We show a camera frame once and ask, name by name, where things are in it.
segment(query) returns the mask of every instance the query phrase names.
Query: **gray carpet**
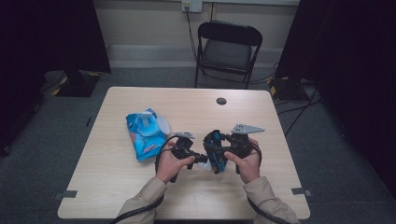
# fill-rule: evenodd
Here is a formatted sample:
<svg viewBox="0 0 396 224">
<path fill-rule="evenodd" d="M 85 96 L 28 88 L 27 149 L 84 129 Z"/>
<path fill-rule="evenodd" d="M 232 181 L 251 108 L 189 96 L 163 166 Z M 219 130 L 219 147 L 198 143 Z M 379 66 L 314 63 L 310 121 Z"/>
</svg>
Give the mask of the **gray carpet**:
<svg viewBox="0 0 396 224">
<path fill-rule="evenodd" d="M 257 68 L 252 80 L 273 72 L 272 68 Z M 194 68 L 114 68 L 112 73 L 101 77 L 90 98 L 54 97 L 51 93 L 55 87 L 43 91 L 40 109 L 10 145 L 10 155 L 0 158 L 0 223 L 108 223 L 61 220 L 57 217 L 61 201 L 53 199 L 55 193 L 67 188 L 106 91 L 112 86 L 192 88 Z M 61 75 L 47 73 L 45 86 Z M 243 89 L 241 83 L 209 77 L 200 82 L 200 88 L 210 83 Z M 264 83 L 249 88 L 268 90 Z M 305 89 L 314 92 L 313 85 Z M 278 112 L 304 105 L 274 103 Z M 299 112 L 279 115 L 285 131 Z M 396 202 L 370 164 L 345 140 L 341 127 L 327 106 L 318 103 L 305 110 L 287 135 L 303 188 L 313 193 L 307 197 L 311 217 L 302 222 L 396 223 Z"/>
</svg>

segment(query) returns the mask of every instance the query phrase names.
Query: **chair backrest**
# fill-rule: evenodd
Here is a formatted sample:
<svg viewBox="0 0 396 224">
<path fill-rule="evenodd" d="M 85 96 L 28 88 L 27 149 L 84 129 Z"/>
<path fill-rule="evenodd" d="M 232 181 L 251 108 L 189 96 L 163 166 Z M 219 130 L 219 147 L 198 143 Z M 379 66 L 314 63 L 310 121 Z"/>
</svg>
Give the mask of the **chair backrest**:
<svg viewBox="0 0 396 224">
<path fill-rule="evenodd" d="M 225 21 L 202 23 L 198 27 L 198 37 L 258 47 L 262 44 L 262 34 L 254 27 Z"/>
</svg>

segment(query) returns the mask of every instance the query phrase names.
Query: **baseboard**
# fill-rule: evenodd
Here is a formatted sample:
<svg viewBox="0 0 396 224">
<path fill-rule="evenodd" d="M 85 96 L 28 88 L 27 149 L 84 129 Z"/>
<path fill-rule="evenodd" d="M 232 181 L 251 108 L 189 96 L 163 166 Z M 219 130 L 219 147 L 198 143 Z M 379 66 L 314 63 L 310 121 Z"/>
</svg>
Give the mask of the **baseboard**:
<svg viewBox="0 0 396 224">
<path fill-rule="evenodd" d="M 283 49 L 261 49 L 256 67 L 273 67 Z M 110 67 L 194 67 L 191 47 L 107 45 Z"/>
</svg>

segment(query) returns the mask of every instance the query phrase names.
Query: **table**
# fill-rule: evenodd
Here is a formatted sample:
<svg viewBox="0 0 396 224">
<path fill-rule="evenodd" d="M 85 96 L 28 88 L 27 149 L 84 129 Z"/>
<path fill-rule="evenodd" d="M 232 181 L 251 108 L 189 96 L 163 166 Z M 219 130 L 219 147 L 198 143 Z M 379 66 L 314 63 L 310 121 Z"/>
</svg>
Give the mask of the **table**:
<svg viewBox="0 0 396 224">
<path fill-rule="evenodd" d="M 223 97 L 227 103 L 217 104 Z M 301 183 L 267 91 L 113 87 L 106 94 L 67 190 L 75 198 L 63 198 L 60 218 L 114 218 L 124 202 L 155 176 L 154 161 L 137 161 L 125 117 L 151 107 L 165 118 L 172 132 L 195 135 L 191 150 L 205 153 L 202 140 L 215 129 L 231 133 L 236 123 L 262 127 L 249 136 L 262 149 L 261 174 L 266 175 L 276 196 L 300 219 L 310 216 L 303 194 L 291 189 Z M 215 175 L 194 164 L 182 169 L 175 184 L 168 184 L 157 219 L 251 219 L 243 182 L 229 161 L 224 173 Z"/>
</svg>

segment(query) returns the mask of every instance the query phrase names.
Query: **hand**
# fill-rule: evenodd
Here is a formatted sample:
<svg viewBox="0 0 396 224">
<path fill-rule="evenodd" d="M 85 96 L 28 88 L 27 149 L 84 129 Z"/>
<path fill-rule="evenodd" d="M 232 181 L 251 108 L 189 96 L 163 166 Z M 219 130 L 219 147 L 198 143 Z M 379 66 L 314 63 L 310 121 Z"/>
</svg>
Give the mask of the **hand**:
<svg viewBox="0 0 396 224">
<path fill-rule="evenodd" d="M 259 146 L 259 143 L 253 138 L 249 138 L 248 141 L 251 144 Z M 238 156 L 229 151 L 226 151 L 224 153 L 224 156 L 228 160 L 235 162 L 235 164 L 239 166 L 241 179 L 245 184 L 260 177 L 260 156 L 256 150 L 251 150 L 250 155 L 245 157 L 244 159 L 239 158 Z"/>
<path fill-rule="evenodd" d="M 195 157 L 190 156 L 186 159 L 179 160 L 173 154 L 172 151 L 166 150 L 174 147 L 175 143 L 169 141 L 163 148 L 165 150 L 161 155 L 160 162 L 158 165 L 157 174 L 155 177 L 159 178 L 164 184 L 167 184 L 169 180 L 177 175 L 183 166 L 191 164 L 194 162 Z"/>
</svg>

